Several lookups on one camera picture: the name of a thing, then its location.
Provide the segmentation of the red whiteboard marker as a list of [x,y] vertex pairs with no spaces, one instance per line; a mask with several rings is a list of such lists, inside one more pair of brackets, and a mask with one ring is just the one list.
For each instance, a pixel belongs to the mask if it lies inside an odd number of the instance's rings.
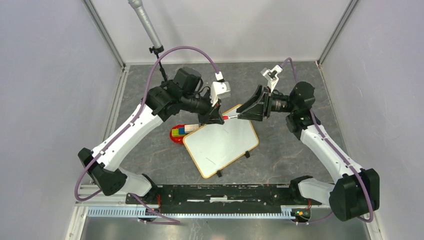
[[237,115],[224,115],[222,118],[224,120],[230,120],[230,119],[237,119],[238,116]]

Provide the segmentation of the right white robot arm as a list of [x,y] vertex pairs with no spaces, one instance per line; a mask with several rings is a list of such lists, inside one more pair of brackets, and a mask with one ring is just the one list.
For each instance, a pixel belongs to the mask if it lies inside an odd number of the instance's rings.
[[380,176],[373,168],[356,163],[328,135],[312,110],[314,92],[305,81],[298,82],[288,95],[259,85],[237,108],[237,117],[261,122],[272,112],[286,113],[288,130],[315,154],[334,181],[330,184],[310,175],[295,178],[289,184],[289,199],[295,204],[310,199],[327,205],[342,222],[358,218],[371,223],[380,207]]

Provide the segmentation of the yellow framed whiteboard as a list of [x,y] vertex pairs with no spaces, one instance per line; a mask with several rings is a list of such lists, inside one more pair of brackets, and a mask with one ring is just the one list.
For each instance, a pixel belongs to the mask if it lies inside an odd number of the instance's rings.
[[200,175],[208,179],[259,145],[249,120],[226,119],[224,124],[207,124],[182,140]]

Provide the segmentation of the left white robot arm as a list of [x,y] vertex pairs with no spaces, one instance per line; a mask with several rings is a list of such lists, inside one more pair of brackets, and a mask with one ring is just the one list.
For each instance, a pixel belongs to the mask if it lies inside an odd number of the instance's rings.
[[197,87],[203,83],[201,74],[189,67],[180,68],[173,79],[148,90],[131,116],[101,144],[82,148],[77,156],[99,191],[105,196],[124,191],[136,194],[145,204],[153,203],[157,190],[152,182],[120,165],[148,133],[180,111],[197,114],[201,124],[224,124],[221,99],[230,96],[231,88],[221,73],[215,76],[217,81],[200,95]]

